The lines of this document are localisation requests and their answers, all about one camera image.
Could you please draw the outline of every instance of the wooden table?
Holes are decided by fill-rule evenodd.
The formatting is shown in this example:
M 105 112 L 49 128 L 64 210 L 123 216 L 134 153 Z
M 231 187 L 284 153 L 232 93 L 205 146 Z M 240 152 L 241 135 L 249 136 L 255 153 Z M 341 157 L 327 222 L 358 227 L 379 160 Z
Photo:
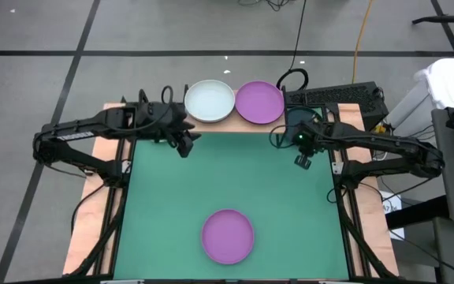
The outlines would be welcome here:
M 106 108 L 119 107 L 120 103 L 107 103 Z M 363 130 L 362 116 L 360 114 L 359 106 L 356 104 L 339 104 L 340 120 L 342 122 L 354 125 L 358 129 Z M 187 118 L 188 121 L 195 125 L 194 131 L 197 132 L 236 132 L 236 133 L 268 133 L 277 125 L 283 125 L 285 119 L 281 116 L 275 122 L 268 125 L 252 125 L 247 123 L 236 111 L 224 121 L 216 124 L 204 124 Z M 283 133 L 285 128 L 279 128 L 275 133 Z M 93 156 L 111 160 L 115 158 L 117 151 L 117 140 L 106 140 L 101 137 L 95 139 L 94 149 L 92 151 Z M 129 145 L 125 145 L 123 159 L 128 157 Z M 348 159 L 358 160 L 360 162 L 370 161 L 370 151 L 365 148 L 350 148 L 347 150 Z M 363 180 L 363 183 L 372 185 L 375 188 L 378 187 L 378 183 L 374 177 L 368 177 Z M 90 177 L 85 181 L 84 191 L 82 198 L 87 194 L 98 188 L 102 184 L 99 177 Z M 117 199 L 120 197 L 121 191 L 116 192 L 115 202 L 113 203 L 116 211 Z M 369 246 L 376 253 L 378 258 L 385 264 L 385 266 L 395 275 L 398 275 L 398 269 L 393 254 L 392 242 L 386 225 L 385 213 L 379 198 L 378 193 L 373 189 L 360 185 L 357 188 L 356 200 L 359 209 L 359 217 L 362 223 L 363 236 Z M 91 251 L 92 247 L 99 239 L 99 235 L 102 227 L 102 219 L 106 210 L 106 200 L 108 198 L 108 190 L 101 190 L 99 193 L 94 195 L 89 200 L 86 200 L 82 207 L 79 209 L 76 222 L 75 230 L 69 244 L 68 255 L 65 261 L 63 273 L 69 273 L 75 270 L 80 263 L 83 261 L 85 256 Z M 362 266 L 360 262 L 359 250 L 356 243 L 350 237 L 350 243 L 352 244 L 353 263 L 355 267 L 355 274 L 362 276 Z M 103 265 L 101 268 L 102 273 L 108 273 L 109 260 L 111 251 L 113 248 L 113 236 L 108 242 L 105 248 Z

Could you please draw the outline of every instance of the white plate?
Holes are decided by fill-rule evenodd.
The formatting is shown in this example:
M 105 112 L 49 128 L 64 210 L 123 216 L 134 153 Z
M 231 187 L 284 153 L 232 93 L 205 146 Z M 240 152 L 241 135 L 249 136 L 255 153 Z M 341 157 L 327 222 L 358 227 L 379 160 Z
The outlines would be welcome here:
M 185 95 L 185 109 L 198 121 L 216 122 L 234 108 L 234 92 L 219 80 L 202 80 L 192 85 Z

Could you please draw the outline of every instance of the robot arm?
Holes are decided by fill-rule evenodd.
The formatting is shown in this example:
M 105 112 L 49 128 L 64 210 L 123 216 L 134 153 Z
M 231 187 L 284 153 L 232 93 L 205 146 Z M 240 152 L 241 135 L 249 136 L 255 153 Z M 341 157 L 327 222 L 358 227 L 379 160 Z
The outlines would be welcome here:
M 96 172 L 109 186 L 123 186 L 127 174 L 122 173 L 121 162 L 103 161 L 77 151 L 68 145 L 69 141 L 92 137 L 106 139 L 167 140 L 186 158 L 191 151 L 192 141 L 200 134 L 190 133 L 194 125 L 187 123 L 184 107 L 172 102 L 149 103 L 143 90 L 138 103 L 102 110 L 93 118 L 75 120 L 56 125 L 46 124 L 33 140 L 33 157 L 39 163 L 50 165 L 64 162 L 81 170 Z
M 421 178 L 435 178 L 444 166 L 442 153 L 430 143 L 413 137 L 373 134 L 342 122 L 302 121 L 296 127 L 292 142 L 301 153 L 295 164 L 304 169 L 311 165 L 308 157 L 324 150 L 362 147 L 400 155 L 397 159 L 368 163 L 335 163 L 333 172 L 340 175 L 340 183 L 352 189 L 358 187 L 365 177 L 386 174 L 409 173 Z

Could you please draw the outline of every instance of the purple plate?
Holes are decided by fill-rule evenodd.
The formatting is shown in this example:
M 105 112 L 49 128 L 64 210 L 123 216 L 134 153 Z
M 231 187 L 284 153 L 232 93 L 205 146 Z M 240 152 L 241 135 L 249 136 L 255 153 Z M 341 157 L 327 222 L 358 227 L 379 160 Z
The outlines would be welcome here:
M 221 264 L 235 264 L 243 260 L 253 248 L 254 240 L 250 220 L 233 209 L 213 213 L 201 232 L 204 251 Z
M 280 90 L 264 81 L 246 83 L 236 94 L 237 112 L 249 122 L 271 123 L 283 114 L 284 108 Z

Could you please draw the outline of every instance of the green tabletop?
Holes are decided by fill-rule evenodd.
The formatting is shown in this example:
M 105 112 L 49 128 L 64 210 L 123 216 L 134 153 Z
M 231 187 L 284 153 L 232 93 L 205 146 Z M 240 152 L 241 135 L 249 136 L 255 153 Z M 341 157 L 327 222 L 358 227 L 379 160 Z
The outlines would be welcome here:
M 295 148 L 267 134 L 206 133 L 186 159 L 167 143 L 139 141 L 134 155 L 115 279 L 348 278 L 327 153 L 311 168 Z M 255 230 L 243 261 L 222 265 L 200 233 L 223 208 L 244 213 Z

